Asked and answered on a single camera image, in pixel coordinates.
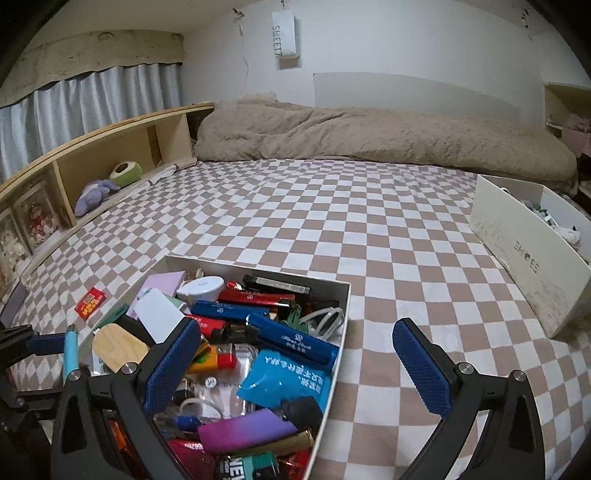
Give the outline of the wooden oval lid box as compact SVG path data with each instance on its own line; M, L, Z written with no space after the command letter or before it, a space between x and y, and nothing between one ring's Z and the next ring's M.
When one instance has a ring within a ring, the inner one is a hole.
M148 353L148 347L127 330L110 323L97 330L92 352L108 369L117 372L126 363L139 364Z

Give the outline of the blue lighter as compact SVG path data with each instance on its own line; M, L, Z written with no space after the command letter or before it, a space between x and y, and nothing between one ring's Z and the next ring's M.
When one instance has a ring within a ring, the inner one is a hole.
M339 356L339 347L301 333L259 314L249 314L246 325L256 329L256 339L266 347L305 365L331 372Z

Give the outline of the white shoe box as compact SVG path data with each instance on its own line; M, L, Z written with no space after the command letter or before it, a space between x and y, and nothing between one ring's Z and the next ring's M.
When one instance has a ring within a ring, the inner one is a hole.
M548 337L590 329L590 220L542 184L477 178L470 228L505 267Z

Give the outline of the checkered brown white bedsheet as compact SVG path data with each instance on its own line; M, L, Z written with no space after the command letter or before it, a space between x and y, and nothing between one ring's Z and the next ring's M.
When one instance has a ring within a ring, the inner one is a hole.
M437 424L392 346L413 319L485 374L524 371L546 474L590 429L590 339L546 337L506 271L471 232L472 173L353 161L200 163L144 187L82 227L29 278L17 324L75 325L91 288L108 303L166 254L349 283L335 398L311 475L396 479Z

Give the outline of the beige fluffy duvet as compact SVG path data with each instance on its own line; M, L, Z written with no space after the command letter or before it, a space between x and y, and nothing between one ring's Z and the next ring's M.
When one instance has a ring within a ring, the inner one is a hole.
M205 161L349 158L435 165L570 192L575 155L539 127L392 109L317 108L249 96L218 103L197 130Z

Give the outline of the purple gradient vape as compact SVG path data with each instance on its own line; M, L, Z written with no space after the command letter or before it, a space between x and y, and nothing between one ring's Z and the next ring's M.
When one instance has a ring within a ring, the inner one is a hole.
M204 451L226 454L249 449L297 434L297 426L273 410L261 409L197 428Z

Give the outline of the purple plush toy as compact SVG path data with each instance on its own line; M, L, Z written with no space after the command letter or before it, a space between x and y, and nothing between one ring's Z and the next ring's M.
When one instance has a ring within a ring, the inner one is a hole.
M96 180L88 183L78 198L74 215L76 218L83 217L94 210L111 193L118 192L120 187L109 179Z

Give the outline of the teal lighter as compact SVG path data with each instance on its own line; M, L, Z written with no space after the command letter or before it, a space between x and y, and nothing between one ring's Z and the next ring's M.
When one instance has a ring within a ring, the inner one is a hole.
M66 382L69 374L78 369L78 330L74 324L71 324L64 334L62 381Z

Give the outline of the blue plastic packet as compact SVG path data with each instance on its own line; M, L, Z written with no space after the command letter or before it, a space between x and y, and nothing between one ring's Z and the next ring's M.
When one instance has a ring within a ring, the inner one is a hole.
M322 412L327 409L331 375L273 350L263 349L252 363L249 375L238 387L239 398L263 408L276 409L283 400L311 396Z

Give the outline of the pink notebook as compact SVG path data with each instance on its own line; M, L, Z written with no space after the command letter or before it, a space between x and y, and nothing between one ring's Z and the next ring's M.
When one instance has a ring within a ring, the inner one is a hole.
M172 271L149 275L135 295L134 300L127 310L127 315L132 319L137 319L135 305L150 289L157 289L164 295L173 297L176 294L177 289L183 283L185 275L186 273L184 271Z

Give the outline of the gold lighter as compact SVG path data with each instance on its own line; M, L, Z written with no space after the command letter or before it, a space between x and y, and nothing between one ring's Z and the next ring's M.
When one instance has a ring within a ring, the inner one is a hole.
M273 453L276 457L286 456L302 450L310 450L315 445L315 437L310 430L291 435L264 445L245 448L231 453L224 454L224 457L243 457L259 455L266 452Z

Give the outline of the green avocado plush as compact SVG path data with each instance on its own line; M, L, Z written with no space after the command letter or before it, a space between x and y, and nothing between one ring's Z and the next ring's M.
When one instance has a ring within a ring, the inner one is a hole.
M112 170L109 180L119 188L124 188L138 181L142 174L142 167L137 162L121 162Z

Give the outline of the open closet with clothes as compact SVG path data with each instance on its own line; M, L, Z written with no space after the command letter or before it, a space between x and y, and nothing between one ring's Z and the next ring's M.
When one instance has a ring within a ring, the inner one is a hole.
M544 86L546 129L577 158L590 156L590 89L562 83Z

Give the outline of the grey window curtain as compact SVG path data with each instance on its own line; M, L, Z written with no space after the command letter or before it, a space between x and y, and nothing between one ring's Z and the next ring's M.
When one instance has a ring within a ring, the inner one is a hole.
M1 180L102 127L181 105L179 64L113 67L58 81L1 109Z

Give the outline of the wooden headboard shelf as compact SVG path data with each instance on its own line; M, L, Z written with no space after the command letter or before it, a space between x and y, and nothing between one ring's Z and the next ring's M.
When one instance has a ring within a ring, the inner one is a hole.
M116 203L195 162L197 130L214 105L199 103L109 125L42 155L1 186L1 302L68 237ZM90 182L137 162L142 177L80 218L75 204Z

